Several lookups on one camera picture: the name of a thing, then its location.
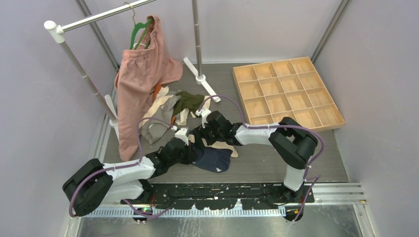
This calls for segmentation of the orange underwear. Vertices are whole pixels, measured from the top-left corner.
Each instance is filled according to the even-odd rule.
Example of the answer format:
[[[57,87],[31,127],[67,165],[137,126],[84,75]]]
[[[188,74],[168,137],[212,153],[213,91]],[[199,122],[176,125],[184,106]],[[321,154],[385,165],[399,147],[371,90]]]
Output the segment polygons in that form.
[[[155,100],[157,98],[157,95],[158,95],[158,93],[160,92],[161,89],[162,89],[162,84],[158,83],[155,86],[155,89],[154,89],[154,92],[153,92],[153,99],[152,99],[153,102],[155,102]]]

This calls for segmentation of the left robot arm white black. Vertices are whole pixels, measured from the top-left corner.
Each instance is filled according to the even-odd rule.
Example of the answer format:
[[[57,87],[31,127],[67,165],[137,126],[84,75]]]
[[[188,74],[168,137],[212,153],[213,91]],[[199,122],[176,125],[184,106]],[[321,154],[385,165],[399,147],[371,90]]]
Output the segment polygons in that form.
[[[135,199],[146,204],[152,191],[142,185],[161,176],[175,164],[192,164],[197,159],[191,144],[172,138],[157,151],[140,159],[120,163],[101,163],[93,158],[86,162],[62,186],[70,202],[69,215],[82,217],[93,212],[104,201]]]

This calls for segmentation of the pink trousers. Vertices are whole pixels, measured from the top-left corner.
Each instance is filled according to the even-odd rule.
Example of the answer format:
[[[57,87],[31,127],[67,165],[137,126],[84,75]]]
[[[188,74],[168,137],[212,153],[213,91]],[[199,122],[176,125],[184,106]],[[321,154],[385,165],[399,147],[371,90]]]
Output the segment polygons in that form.
[[[115,78],[119,125],[119,154],[129,161],[138,149],[139,120],[152,106],[152,94],[157,84],[181,79],[182,63],[170,57],[161,20],[147,17],[145,36],[137,49],[125,49]]]

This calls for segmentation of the olive green underwear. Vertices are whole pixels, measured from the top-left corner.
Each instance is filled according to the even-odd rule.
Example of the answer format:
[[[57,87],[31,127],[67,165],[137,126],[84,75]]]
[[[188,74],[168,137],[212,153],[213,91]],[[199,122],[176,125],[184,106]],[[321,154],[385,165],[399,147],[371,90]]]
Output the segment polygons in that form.
[[[193,95],[186,91],[177,92],[175,95],[180,96],[180,99],[175,103],[173,107],[173,117],[181,113],[184,109],[188,109],[190,112],[195,112],[200,108],[203,101],[205,100],[205,96],[203,95]]]

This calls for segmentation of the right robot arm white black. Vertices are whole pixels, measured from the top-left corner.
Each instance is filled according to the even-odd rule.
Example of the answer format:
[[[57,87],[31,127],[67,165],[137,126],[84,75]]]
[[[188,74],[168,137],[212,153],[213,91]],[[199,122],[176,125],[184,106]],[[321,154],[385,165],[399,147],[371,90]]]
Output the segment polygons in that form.
[[[282,182],[283,198],[295,202],[301,197],[308,168],[320,155],[315,150],[319,145],[324,146],[317,132],[301,126],[291,117],[284,117],[278,123],[250,125],[231,123],[219,111],[201,110],[200,113],[202,123],[192,130],[197,144],[224,142],[231,146],[273,147],[287,165]]]

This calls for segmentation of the navy underwear cream waistband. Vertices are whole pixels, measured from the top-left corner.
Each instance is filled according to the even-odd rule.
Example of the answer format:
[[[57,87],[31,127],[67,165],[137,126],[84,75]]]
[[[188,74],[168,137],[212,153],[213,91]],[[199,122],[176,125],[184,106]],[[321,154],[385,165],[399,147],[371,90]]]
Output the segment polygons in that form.
[[[202,142],[199,143],[192,131],[188,139],[193,151],[192,164],[200,169],[214,173],[225,172],[229,169],[231,158],[238,157],[237,150],[226,142],[216,141],[208,145],[207,141],[202,138]]]

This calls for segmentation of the wooden compartment tray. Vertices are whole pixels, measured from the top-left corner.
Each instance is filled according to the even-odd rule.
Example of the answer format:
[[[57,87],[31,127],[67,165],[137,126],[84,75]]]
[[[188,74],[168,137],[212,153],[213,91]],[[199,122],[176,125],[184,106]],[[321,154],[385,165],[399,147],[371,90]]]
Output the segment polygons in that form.
[[[284,117],[315,131],[345,124],[309,57],[238,66],[233,76],[252,125],[276,123]]]

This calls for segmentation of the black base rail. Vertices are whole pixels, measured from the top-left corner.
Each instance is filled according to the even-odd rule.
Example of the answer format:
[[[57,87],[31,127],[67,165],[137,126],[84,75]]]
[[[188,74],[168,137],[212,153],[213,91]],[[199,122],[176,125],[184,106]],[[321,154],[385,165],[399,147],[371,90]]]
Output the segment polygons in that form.
[[[293,198],[280,183],[154,183],[129,202],[158,209],[222,210],[241,204],[244,210],[263,210],[284,204],[297,206],[303,201],[315,201],[308,185]]]

